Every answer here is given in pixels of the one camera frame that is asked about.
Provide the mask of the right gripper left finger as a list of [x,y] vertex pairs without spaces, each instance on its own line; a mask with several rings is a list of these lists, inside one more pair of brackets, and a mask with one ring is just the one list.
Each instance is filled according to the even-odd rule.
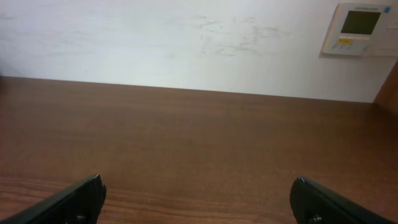
[[106,199],[98,174],[9,217],[1,224],[96,224]]

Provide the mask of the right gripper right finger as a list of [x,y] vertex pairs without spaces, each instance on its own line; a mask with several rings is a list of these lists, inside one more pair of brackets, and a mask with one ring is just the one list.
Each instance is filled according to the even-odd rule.
[[298,224],[396,224],[304,177],[293,182],[289,202]]

